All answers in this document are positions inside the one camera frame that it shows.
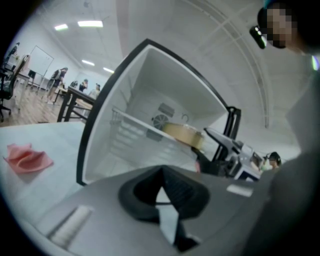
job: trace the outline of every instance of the whiteboard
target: whiteboard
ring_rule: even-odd
[[[30,54],[28,68],[39,75],[44,76],[53,60],[53,57],[38,46],[35,46]]]

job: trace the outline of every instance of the wooden floor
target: wooden floor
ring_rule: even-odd
[[[49,105],[45,102],[45,97],[43,97],[43,100],[41,99],[45,94],[44,90],[39,90],[37,95],[36,91],[38,89],[34,87],[33,90],[30,90],[31,87],[28,86],[25,90],[20,110],[18,110],[22,88],[22,84],[17,85],[14,89],[13,97],[10,100],[4,100],[3,105],[11,109],[11,116],[9,116],[8,111],[2,110],[4,122],[0,122],[0,127],[56,123],[63,98],[59,95],[55,105]]]

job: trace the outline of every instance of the pink cloth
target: pink cloth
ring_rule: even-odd
[[[44,151],[31,149],[31,143],[23,146],[11,144],[7,148],[8,157],[4,160],[17,174],[40,171],[54,163]]]

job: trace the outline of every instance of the chair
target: chair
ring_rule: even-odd
[[[1,74],[1,89],[0,89],[0,115],[1,115],[1,123],[4,121],[4,114],[2,113],[2,110],[9,111],[9,116],[11,115],[11,109],[4,106],[4,100],[10,100],[11,97],[14,95],[14,87],[15,87],[15,81],[17,79],[17,75],[21,71],[21,69],[24,67],[27,59],[29,56],[25,56],[20,63],[20,66],[17,68],[16,72],[12,75],[10,80],[8,81],[8,84],[5,87],[5,77],[6,74],[3,72],[0,72]]]

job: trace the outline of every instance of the fan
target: fan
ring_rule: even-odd
[[[159,114],[155,116],[153,119],[153,126],[159,130],[162,131],[162,129],[165,127],[165,124],[168,123],[169,119],[164,114]]]

